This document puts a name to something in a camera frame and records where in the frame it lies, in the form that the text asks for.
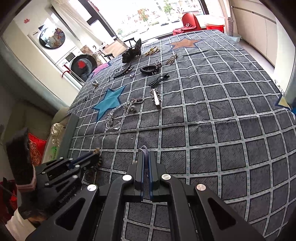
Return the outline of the black gloved hand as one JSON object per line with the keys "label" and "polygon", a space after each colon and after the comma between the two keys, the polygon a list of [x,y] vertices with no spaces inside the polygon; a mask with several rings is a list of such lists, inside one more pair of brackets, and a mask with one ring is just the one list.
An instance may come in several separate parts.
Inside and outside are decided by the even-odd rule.
{"label": "black gloved hand", "polygon": [[39,207],[36,197],[37,177],[31,162],[28,128],[17,131],[6,142],[6,152],[21,197],[19,214],[23,219],[33,218],[37,222],[46,220],[48,216]]}

